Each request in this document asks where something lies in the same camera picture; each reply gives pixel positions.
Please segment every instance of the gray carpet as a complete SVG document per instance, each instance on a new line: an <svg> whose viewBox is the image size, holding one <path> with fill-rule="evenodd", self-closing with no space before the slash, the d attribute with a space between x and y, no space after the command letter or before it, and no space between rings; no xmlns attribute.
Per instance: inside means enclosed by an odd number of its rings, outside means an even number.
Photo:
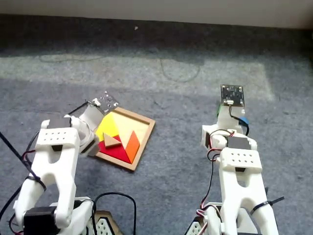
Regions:
<svg viewBox="0 0 313 235"><path fill-rule="evenodd" d="M282 235L313 233L313 43L310 32L187 23L0 17L0 130L22 153L41 121L108 90L122 107L156 120L134 173L80 158L77 196L107 191L137 201L139 235L182 235L207 191L211 165L202 124L216 122L219 85L245 86L250 137L258 142ZM0 143L0 205L26 170ZM210 201L220 201L217 172ZM39 205L57 199L51 187ZM124 198L99 202L132 234ZM10 234L1 221L1 232Z"/></svg>

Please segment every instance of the green component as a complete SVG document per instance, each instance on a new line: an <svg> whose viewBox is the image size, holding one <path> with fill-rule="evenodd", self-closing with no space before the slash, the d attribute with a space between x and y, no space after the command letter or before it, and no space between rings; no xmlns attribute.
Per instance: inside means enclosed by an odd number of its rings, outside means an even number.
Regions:
<svg viewBox="0 0 313 235"><path fill-rule="evenodd" d="M217 113L216 113L217 117L219 117L221 107L222 107L222 105L220 104L219 107L217 108Z"/></svg>

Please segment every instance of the tangram puzzle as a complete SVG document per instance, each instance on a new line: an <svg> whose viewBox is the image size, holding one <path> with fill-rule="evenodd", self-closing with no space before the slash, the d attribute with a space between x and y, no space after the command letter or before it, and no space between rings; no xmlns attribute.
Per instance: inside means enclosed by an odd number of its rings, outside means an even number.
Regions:
<svg viewBox="0 0 313 235"><path fill-rule="evenodd" d="M116 108L100 123L97 157L135 170L155 121L122 108Z"/></svg>

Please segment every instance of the puzzle piece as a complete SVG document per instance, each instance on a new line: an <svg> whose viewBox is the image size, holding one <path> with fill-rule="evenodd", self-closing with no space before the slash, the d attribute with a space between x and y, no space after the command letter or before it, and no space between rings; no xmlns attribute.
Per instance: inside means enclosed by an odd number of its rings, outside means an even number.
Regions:
<svg viewBox="0 0 313 235"><path fill-rule="evenodd" d="M129 160L131 161L131 163L133 163L136 153L139 149L140 143L139 140L137 138L137 135L135 133L135 131L132 132L131 137L128 141L127 147L126 147L126 153L127 156L129 158Z"/></svg>
<svg viewBox="0 0 313 235"><path fill-rule="evenodd" d="M117 145L122 144L121 141L118 141L116 139L114 139L111 136L108 136L106 133L103 133L103 137L104 137L104 144L106 146L106 148L111 148L111 147L115 147Z"/></svg>
<svg viewBox="0 0 313 235"><path fill-rule="evenodd" d="M114 139L121 141L119 136L114 136ZM115 147L111 147L111 148L106 148L104 141L101 141L101 142L99 142L98 146L100 148L101 153L107 154L111 157L114 157L114 158L119 159L121 161L124 161L126 163L131 163L123 145L115 146Z"/></svg>
<svg viewBox="0 0 313 235"><path fill-rule="evenodd" d="M122 114L112 112L117 128L119 129L119 136L121 138L122 144L124 148L126 148L129 138L133 131L136 132L136 136L141 144L146 132L148 130L148 126L146 123L140 122L136 119L127 118Z"/></svg>
<svg viewBox="0 0 313 235"><path fill-rule="evenodd" d="M96 135L99 137L99 141L104 140L103 133L105 133L111 137L118 135L118 129L115 125L112 113L109 113L108 115L106 115L102 119L102 121L101 121L101 123L100 123L100 125L96 131Z"/></svg>

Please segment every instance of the white robotic arm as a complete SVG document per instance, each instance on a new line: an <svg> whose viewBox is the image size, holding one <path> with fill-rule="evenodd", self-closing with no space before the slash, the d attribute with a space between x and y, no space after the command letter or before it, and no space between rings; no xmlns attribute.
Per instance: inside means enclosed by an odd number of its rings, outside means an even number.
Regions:
<svg viewBox="0 0 313 235"><path fill-rule="evenodd" d="M105 93L100 100L87 101L84 105L87 108L79 118L65 115L41 124L31 168L44 187L57 185L59 199L49 207L34 207L45 188L29 175L14 204L16 220L25 235L80 234L91 217L91 200L87 197L75 199L77 159L80 153L97 153L99 139L94 132L104 115L118 103ZM86 202L79 203L73 214L74 201Z"/></svg>
<svg viewBox="0 0 313 235"><path fill-rule="evenodd" d="M247 137L243 87L222 85L221 93L218 121L211 126L202 126L201 144L208 149L212 167L215 163L219 165L222 203L205 205L207 194L197 210L202 221L194 221L186 234L278 235L271 202L264 188L257 143ZM247 127L246 135L241 125ZM213 152L217 153L216 158L209 157Z"/></svg>

